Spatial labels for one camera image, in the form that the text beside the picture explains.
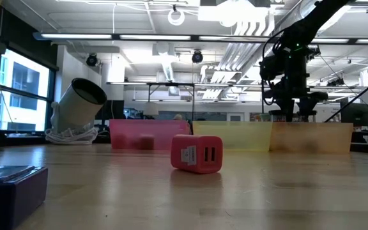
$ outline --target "table surface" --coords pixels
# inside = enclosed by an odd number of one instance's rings
[[[49,168],[19,230],[368,229],[368,154],[225,153],[219,173],[108,144],[1,148],[0,165]]]

